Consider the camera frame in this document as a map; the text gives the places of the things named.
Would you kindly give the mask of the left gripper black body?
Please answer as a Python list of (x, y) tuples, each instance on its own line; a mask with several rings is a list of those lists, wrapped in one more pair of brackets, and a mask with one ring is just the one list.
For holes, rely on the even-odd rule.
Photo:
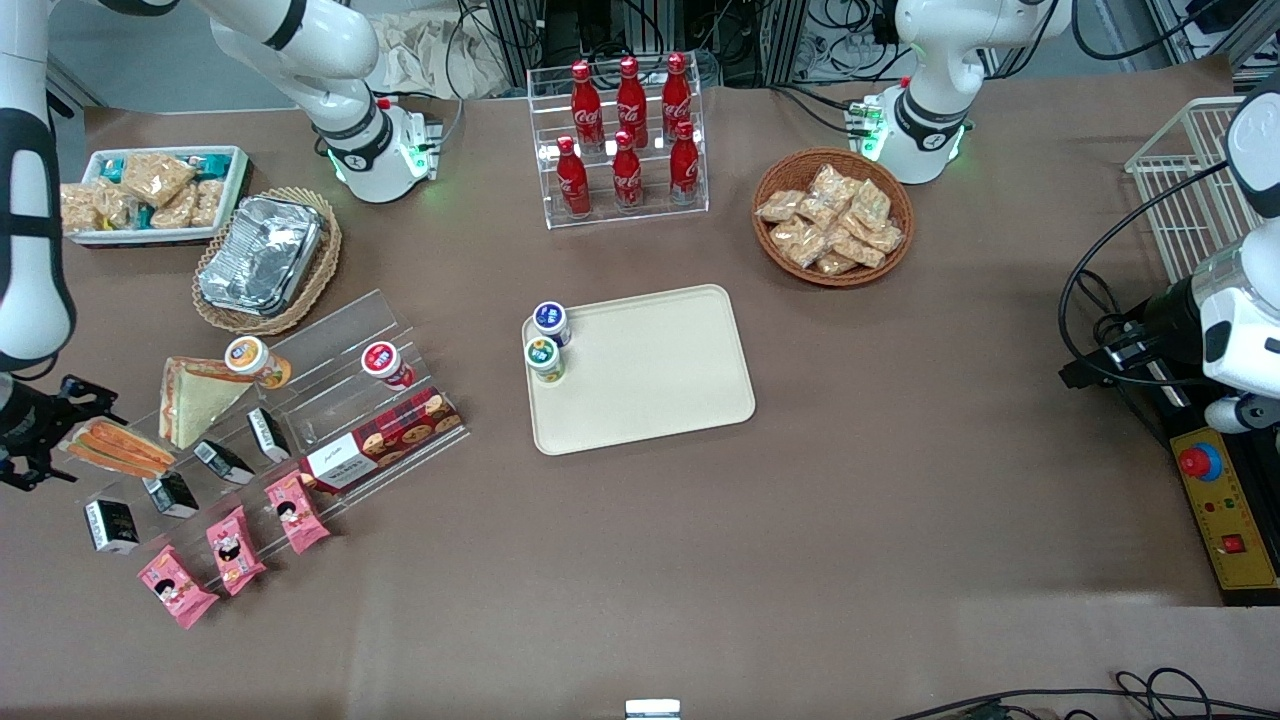
[(1179, 281), (1103, 322), (1110, 384), (1204, 386), (1201, 311), (1190, 281)]

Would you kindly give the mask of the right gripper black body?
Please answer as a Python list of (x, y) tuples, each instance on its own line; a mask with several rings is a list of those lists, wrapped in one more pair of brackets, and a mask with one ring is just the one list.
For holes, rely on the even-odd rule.
[(51, 448), (67, 433), (65, 402), (13, 379), (1, 378), (1, 480), (5, 457), (33, 457), (52, 465)]

